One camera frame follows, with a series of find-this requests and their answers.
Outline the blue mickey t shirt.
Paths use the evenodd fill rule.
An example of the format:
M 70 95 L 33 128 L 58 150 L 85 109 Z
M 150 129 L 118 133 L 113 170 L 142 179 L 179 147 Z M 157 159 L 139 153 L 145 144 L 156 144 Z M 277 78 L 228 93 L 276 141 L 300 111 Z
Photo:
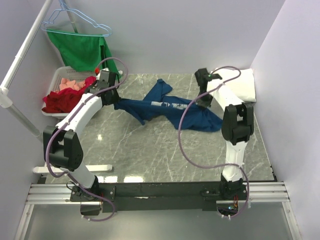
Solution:
M 144 125 L 146 121 L 164 116 L 174 128 L 179 128 L 181 117 L 188 104 L 188 99 L 168 96 L 173 88 L 163 79 L 158 79 L 142 100 L 122 98 L 114 104 L 115 110 L 124 110 Z M 222 120 L 208 108 L 195 103 L 188 109 L 181 129 L 200 132 L 217 132 L 222 127 Z

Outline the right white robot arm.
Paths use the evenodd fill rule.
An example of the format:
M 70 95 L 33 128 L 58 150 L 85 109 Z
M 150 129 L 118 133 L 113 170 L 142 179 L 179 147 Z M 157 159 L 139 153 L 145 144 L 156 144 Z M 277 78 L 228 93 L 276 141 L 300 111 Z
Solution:
M 230 200 L 246 192 L 240 167 L 244 163 L 248 141 L 254 133 L 254 108 L 226 86 L 229 77 L 223 78 L 221 73 L 209 73 L 206 68 L 198 69 L 194 75 L 200 96 L 196 104 L 208 108 L 212 100 L 216 100 L 223 110 L 221 133 L 226 142 L 226 166 L 221 173 L 219 193 L 222 198 Z

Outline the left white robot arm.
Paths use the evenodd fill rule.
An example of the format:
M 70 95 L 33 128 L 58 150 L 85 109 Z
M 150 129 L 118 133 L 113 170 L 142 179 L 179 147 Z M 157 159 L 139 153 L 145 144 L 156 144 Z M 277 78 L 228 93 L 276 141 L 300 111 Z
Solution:
M 73 110 L 55 127 L 48 126 L 43 132 L 44 160 L 49 172 L 59 178 L 60 175 L 52 171 L 55 167 L 67 174 L 83 188 L 82 195 L 88 201 L 96 200 L 101 191 L 98 178 L 83 163 L 84 152 L 79 136 L 102 107 L 120 100 L 116 88 L 118 78 L 117 73 L 108 69 L 100 70 Z

